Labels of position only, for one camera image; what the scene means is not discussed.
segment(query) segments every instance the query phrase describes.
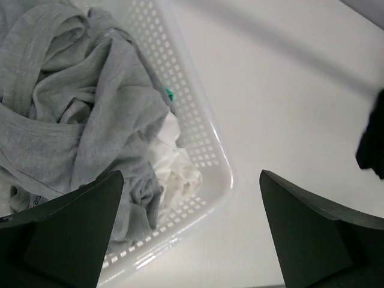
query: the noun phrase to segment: gray clothing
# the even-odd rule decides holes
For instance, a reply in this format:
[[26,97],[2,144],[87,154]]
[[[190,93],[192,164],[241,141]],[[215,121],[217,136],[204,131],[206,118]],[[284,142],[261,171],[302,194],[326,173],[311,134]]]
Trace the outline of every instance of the gray clothing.
[[147,151],[170,102],[132,43],[103,10],[0,0],[0,180],[51,200],[120,170],[112,242],[154,229],[161,194]]

